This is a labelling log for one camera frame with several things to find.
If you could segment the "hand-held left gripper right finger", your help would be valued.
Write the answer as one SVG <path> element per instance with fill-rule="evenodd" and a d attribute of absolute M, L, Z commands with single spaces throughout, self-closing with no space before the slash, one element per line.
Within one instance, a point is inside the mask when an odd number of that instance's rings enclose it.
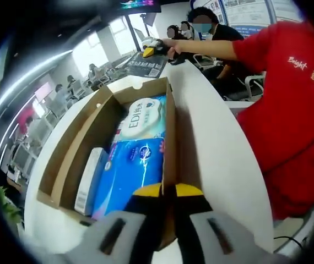
<path fill-rule="evenodd" d="M 202 191 L 175 185 L 175 234 L 184 263 L 283 263 L 255 243 L 253 234 L 227 214 L 215 211 Z"/>

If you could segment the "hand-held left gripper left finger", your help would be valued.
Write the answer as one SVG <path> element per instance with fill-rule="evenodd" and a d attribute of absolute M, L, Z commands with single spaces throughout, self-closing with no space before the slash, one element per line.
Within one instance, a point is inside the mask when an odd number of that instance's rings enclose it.
<path fill-rule="evenodd" d="M 137 189 L 122 211 L 93 223 L 64 263 L 151 263 L 160 247 L 166 207 L 162 184 Z"/>

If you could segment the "person's right hand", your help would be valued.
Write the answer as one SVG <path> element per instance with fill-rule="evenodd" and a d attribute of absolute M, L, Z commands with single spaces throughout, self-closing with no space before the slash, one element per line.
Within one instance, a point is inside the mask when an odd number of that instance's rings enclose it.
<path fill-rule="evenodd" d="M 174 59 L 176 54 L 180 54 L 181 48 L 178 45 L 178 40 L 163 39 L 164 46 L 167 47 L 167 56 L 169 59 Z"/>

